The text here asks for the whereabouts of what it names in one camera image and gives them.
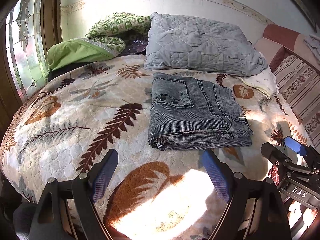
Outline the brown wooden window frame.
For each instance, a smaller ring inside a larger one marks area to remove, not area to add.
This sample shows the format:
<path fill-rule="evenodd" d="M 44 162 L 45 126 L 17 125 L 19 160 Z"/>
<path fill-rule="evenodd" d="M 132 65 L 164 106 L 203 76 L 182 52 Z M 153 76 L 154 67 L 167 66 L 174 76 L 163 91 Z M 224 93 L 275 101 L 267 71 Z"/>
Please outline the brown wooden window frame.
<path fill-rule="evenodd" d="M 1 135 L 47 83 L 47 51 L 61 41 L 60 0 L 1 0 Z"/>

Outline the leaf-patterned bed blanket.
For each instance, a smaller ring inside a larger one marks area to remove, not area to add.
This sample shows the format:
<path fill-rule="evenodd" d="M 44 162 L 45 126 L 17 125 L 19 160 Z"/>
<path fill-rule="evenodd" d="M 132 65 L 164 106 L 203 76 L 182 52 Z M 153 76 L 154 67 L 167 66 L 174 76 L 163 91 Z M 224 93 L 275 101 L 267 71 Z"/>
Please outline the leaf-patterned bed blanket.
<path fill-rule="evenodd" d="M 148 142 L 153 71 L 123 56 L 50 81 L 17 111 L 1 144 L 1 171 L 30 202 L 50 177 L 74 179 L 109 149 L 119 163 L 95 208 L 114 237 L 207 239 L 225 202 L 201 151 L 160 151 Z"/>

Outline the blue denim jeans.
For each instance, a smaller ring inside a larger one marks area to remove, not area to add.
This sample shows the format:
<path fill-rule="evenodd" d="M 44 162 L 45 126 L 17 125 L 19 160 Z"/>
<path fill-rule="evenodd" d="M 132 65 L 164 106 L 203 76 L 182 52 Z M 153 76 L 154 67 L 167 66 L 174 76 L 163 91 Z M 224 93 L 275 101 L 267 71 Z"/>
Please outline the blue denim jeans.
<path fill-rule="evenodd" d="M 253 135 L 229 88 L 193 77 L 155 73 L 148 141 L 164 150 L 251 146 Z"/>

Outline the striped pink cushion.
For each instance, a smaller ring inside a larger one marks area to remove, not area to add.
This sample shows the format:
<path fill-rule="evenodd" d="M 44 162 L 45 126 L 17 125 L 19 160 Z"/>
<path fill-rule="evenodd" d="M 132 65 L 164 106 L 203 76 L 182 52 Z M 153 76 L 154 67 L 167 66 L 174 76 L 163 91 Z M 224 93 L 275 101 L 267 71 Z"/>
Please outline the striped pink cushion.
<path fill-rule="evenodd" d="M 254 47 L 265 55 L 281 96 L 319 151 L 319 37 L 270 24 Z"/>

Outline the stained glass window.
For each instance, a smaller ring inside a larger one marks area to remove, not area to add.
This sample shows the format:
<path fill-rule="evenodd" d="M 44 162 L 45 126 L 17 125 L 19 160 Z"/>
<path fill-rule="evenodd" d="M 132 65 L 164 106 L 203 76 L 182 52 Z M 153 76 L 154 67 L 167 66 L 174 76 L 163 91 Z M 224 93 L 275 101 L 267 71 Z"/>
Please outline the stained glass window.
<path fill-rule="evenodd" d="M 19 0 L 5 22 L 10 72 L 25 102 L 48 82 L 48 64 L 41 35 L 42 0 Z"/>

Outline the green patterned folded quilt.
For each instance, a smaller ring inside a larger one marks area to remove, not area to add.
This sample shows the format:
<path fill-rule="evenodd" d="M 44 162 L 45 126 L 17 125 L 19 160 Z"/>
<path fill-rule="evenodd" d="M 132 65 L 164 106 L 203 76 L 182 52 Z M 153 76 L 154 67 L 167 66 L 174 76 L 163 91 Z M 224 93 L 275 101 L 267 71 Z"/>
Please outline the green patterned folded quilt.
<path fill-rule="evenodd" d="M 48 74 L 73 63 L 107 61 L 119 56 L 132 41 L 147 41 L 151 17 L 115 12 L 99 20 L 84 37 L 57 43 L 47 51 Z"/>

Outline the white small cloth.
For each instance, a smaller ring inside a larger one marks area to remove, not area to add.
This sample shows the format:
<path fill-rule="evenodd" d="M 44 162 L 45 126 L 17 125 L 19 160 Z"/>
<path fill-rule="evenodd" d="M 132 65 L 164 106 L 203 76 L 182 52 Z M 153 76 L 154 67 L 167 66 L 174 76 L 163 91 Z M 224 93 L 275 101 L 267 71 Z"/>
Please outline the white small cloth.
<path fill-rule="evenodd" d="M 276 76 L 271 72 L 271 68 L 267 65 L 267 68 L 262 70 L 257 75 L 249 77 L 238 77 L 245 85 L 255 88 L 261 92 L 267 99 L 271 99 L 273 95 L 279 93 L 279 88 L 276 83 Z"/>

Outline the grey quilted pillow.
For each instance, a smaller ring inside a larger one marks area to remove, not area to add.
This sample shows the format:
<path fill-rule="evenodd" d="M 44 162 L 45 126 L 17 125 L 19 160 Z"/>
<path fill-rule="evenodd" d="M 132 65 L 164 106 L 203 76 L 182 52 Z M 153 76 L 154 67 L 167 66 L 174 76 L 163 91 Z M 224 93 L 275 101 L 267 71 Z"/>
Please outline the grey quilted pillow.
<path fill-rule="evenodd" d="M 150 18 L 147 70 L 193 69 L 248 77 L 268 67 L 237 25 L 157 12 Z"/>

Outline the dark purple fabric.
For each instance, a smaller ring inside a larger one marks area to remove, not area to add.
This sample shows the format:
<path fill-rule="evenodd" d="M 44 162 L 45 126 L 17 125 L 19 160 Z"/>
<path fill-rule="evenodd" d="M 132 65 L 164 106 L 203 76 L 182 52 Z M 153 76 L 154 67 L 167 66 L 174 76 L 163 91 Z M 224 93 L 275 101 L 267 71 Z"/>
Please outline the dark purple fabric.
<path fill-rule="evenodd" d="M 146 55 L 146 47 L 149 42 L 148 34 L 138 33 L 134 30 L 129 30 L 120 35 L 120 38 L 125 42 L 125 49 L 119 56 L 142 54 Z"/>

